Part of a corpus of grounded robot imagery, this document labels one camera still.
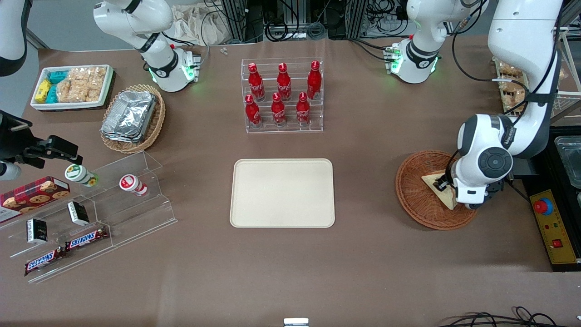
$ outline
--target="aluminum foil container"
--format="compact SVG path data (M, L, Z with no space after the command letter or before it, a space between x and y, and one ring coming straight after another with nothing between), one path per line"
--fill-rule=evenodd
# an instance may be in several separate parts
M149 92L124 91L111 107L101 133L121 142L141 142L155 107L156 97Z

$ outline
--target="floor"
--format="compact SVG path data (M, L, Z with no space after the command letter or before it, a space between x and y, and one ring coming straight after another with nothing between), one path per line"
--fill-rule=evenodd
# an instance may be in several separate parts
M95 24L91 8L97 0L35 0L29 29L50 48L64 51L131 49L124 41L103 33ZM194 0L166 0L170 5ZM496 3L491 2L476 26L466 34L487 34ZM581 57L581 45L578 47ZM0 78L0 109L21 116L30 100L38 73L38 54L29 47L24 66L16 74Z

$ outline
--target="red button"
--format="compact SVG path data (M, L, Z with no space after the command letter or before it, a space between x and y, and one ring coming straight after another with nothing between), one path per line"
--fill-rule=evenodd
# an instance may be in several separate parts
M538 200L533 204L533 208L535 209L535 212L544 214L548 210L548 205L545 201Z

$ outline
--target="yellow control panel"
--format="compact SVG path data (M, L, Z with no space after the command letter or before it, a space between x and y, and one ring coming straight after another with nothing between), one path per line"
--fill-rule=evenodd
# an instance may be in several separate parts
M551 190L531 196L530 202L533 205L551 263L554 265L576 263L575 252L567 231L563 227L563 221Z

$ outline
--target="coca-cola bottle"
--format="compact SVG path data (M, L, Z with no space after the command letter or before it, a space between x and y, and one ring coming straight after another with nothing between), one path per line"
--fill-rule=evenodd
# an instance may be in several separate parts
M311 63L311 71L307 77L307 96L309 99L318 100L321 98L322 76L319 71L320 67L321 63L316 60Z
M254 102L254 98L251 94L247 94L246 98L246 117L248 117L248 122L250 126L254 129L262 127L262 118L260 117L260 112L258 105Z
M250 92L256 99L260 102L264 100L264 83L262 82L262 76L258 73L258 68L255 63L248 64L248 71L250 76L248 77L248 84L250 84Z
M281 63L278 65L278 92L281 95L283 101L288 101L291 98L291 77L286 71L286 64Z
M311 105L307 102L307 94L305 92L299 93L299 102L296 104L296 121L299 126L305 127L309 125L309 113Z
M274 124L277 127L284 127L286 125L285 104L281 100L281 95L278 92L273 93L270 109L272 110Z

